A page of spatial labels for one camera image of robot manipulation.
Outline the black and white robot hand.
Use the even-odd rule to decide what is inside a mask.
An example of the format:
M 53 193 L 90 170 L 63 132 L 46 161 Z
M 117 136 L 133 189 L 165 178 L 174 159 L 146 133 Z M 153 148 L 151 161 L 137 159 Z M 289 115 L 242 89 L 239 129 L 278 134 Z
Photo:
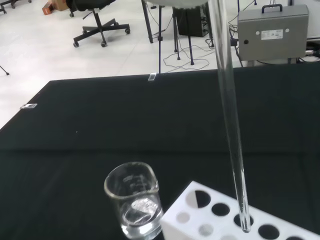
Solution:
M 170 6 L 175 8 L 191 9 L 207 3 L 208 0 L 147 0 L 147 2 L 159 6 Z

